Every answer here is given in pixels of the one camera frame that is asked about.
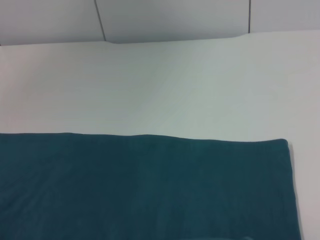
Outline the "teal blue t-shirt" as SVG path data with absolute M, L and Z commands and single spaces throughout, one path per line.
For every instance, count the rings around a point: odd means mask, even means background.
M 0 240 L 302 240 L 288 142 L 0 133 Z

